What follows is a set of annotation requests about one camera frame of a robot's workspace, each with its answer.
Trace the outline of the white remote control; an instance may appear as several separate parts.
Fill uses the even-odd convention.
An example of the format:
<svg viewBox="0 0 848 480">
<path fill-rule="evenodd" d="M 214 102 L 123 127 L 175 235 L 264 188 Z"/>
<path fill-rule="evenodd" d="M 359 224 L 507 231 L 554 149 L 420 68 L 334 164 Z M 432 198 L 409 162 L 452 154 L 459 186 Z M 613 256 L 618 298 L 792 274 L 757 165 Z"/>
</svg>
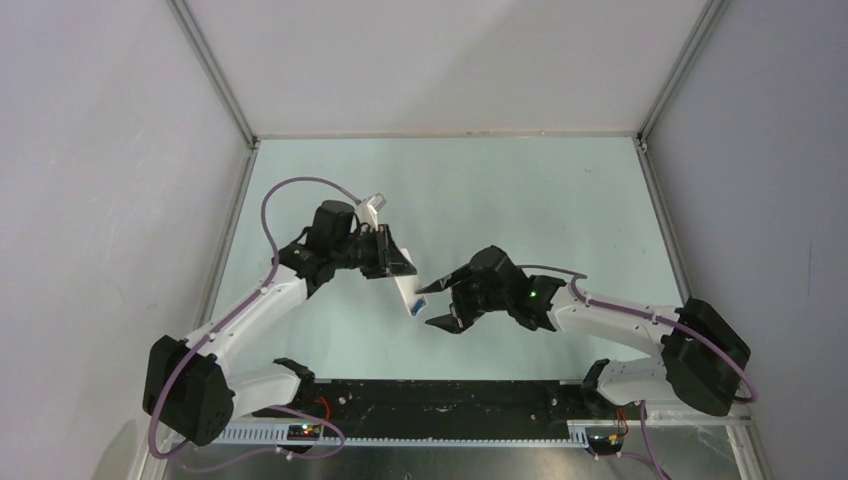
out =
<svg viewBox="0 0 848 480">
<path fill-rule="evenodd" d="M 410 308 L 419 300 L 424 299 L 427 302 L 425 295 L 416 294 L 415 290 L 422 287 L 420 279 L 418 275 L 415 276 L 407 276 L 407 277 L 394 277 L 393 278 L 397 290 L 401 296 L 403 304 L 406 308 L 407 313 L 411 317 Z"/>
</svg>

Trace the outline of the blue battery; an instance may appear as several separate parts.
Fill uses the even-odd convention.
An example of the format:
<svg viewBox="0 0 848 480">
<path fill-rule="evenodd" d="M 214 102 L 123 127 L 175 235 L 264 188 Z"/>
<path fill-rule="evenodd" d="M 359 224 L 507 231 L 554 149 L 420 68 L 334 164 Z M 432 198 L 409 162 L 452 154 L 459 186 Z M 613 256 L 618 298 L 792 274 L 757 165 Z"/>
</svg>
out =
<svg viewBox="0 0 848 480">
<path fill-rule="evenodd" d="M 423 310 L 427 306 L 427 302 L 424 299 L 419 299 L 411 308 L 410 314 L 412 316 L 416 316 L 421 310 Z"/>
</svg>

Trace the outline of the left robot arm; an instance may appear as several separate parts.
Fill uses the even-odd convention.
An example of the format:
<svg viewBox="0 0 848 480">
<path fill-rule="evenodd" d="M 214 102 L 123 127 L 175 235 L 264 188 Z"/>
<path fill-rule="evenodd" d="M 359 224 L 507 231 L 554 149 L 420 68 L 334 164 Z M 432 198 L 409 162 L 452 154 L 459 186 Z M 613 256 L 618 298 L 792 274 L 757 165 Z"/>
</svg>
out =
<svg viewBox="0 0 848 480">
<path fill-rule="evenodd" d="M 304 416 L 316 403 L 314 375 L 282 358 L 235 374 L 234 361 L 272 325 L 310 299 L 339 270 L 369 280 L 394 280 L 411 316 L 426 305 L 409 252 L 397 246 L 377 219 L 385 199 L 371 195 L 355 205 L 324 201 L 301 236 L 273 250 L 268 278 L 230 313 L 182 339 L 168 335 L 150 349 L 143 410 L 197 446 L 219 437 L 231 420 L 280 405 Z"/>
</svg>

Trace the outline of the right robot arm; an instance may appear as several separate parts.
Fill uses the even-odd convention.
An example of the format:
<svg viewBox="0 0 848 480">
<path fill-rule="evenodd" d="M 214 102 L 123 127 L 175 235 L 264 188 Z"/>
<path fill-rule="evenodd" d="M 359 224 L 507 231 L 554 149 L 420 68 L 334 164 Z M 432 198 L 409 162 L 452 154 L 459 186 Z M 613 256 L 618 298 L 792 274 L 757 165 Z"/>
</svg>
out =
<svg viewBox="0 0 848 480">
<path fill-rule="evenodd" d="M 577 333 L 642 353 L 636 360 L 597 360 L 581 384 L 585 411 L 606 418 L 634 402 L 677 400 L 724 417 L 735 404 L 758 400 L 746 374 L 751 349 L 707 301 L 688 298 L 662 306 L 594 294 L 583 274 L 557 267 L 518 265 L 489 246 L 453 272 L 417 287 L 419 296 L 448 292 L 448 313 L 428 323 L 451 334 L 484 315 L 504 312 L 530 330 Z"/>
</svg>

